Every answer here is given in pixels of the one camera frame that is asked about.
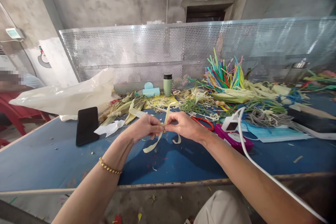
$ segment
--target green thermos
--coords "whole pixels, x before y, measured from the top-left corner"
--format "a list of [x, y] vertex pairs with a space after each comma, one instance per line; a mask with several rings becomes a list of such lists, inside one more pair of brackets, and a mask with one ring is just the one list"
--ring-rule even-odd
[[164, 74], [163, 75], [163, 95], [166, 97], [170, 97], [172, 94], [172, 83], [173, 83], [173, 75], [172, 74]]

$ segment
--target person's left hand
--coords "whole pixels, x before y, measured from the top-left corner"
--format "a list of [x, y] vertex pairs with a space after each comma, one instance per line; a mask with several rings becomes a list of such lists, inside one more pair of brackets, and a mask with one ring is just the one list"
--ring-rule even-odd
[[135, 144], [139, 142], [141, 138], [148, 135], [150, 135], [150, 138], [153, 140], [155, 135], [158, 136], [163, 130], [164, 127], [161, 126], [159, 119], [146, 114], [140, 117], [135, 123], [128, 126], [120, 136], [125, 137]]

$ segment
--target charging cable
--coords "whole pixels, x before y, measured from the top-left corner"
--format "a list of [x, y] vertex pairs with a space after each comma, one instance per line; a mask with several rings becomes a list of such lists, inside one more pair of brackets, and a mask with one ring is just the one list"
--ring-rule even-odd
[[243, 131], [242, 131], [242, 117], [243, 117], [243, 112], [245, 110], [245, 107], [242, 107], [238, 109], [235, 112], [235, 116], [238, 115], [238, 131], [239, 131], [239, 136], [240, 136], [240, 141], [241, 145], [243, 147], [243, 151], [248, 158], [254, 164], [259, 170], [261, 170], [267, 177], [269, 177], [271, 180], [274, 181], [278, 186], [280, 186], [286, 193], [288, 193], [293, 199], [295, 199], [301, 206], [303, 206], [305, 209], [307, 209], [312, 215], [314, 215], [316, 218], [321, 220], [324, 223], [328, 223], [326, 219], [324, 219], [321, 215], [319, 215], [317, 212], [314, 211], [306, 202], [304, 202], [299, 196], [297, 196], [295, 193], [293, 193], [291, 190], [289, 190], [287, 187], [285, 187], [283, 184], [281, 184], [278, 180], [276, 180], [272, 175], [270, 175], [267, 171], [265, 171], [263, 168], [261, 168], [256, 162], [253, 161], [253, 159], [250, 157], [250, 155], [247, 153], [245, 143], [244, 143], [244, 138], [243, 138]]

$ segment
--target red scissors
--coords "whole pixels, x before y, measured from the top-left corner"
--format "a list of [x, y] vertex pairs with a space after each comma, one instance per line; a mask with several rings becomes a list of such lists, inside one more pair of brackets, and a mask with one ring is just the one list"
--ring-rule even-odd
[[[197, 122], [198, 124], [202, 125], [204, 128], [206, 128], [207, 130], [213, 131], [214, 130], [214, 126], [211, 122], [209, 122], [207, 119], [204, 118], [200, 118], [200, 117], [190, 117], [191, 119], [193, 119], [195, 122]], [[207, 124], [210, 125], [211, 128], [208, 128], [207, 126], [204, 126], [202, 123], [200, 123], [199, 121], [203, 121], [206, 122]]]

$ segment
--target blue table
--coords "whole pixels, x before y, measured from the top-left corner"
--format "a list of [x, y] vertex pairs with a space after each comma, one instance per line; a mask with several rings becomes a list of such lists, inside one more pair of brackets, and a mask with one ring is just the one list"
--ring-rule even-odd
[[[336, 103], [330, 96], [312, 96], [315, 108], [336, 115]], [[157, 116], [164, 121], [165, 113]], [[0, 149], [0, 194], [71, 192], [98, 162], [120, 131], [82, 147], [76, 147], [76, 121], [59, 118]], [[200, 145], [177, 134], [165, 133], [157, 152], [144, 153], [154, 142], [149, 138], [133, 146], [120, 188], [173, 187], [182, 184], [225, 183], [229, 179], [217, 162]], [[323, 176], [335, 171], [336, 141], [320, 139], [278, 143], [254, 141], [251, 157], [278, 178]]]

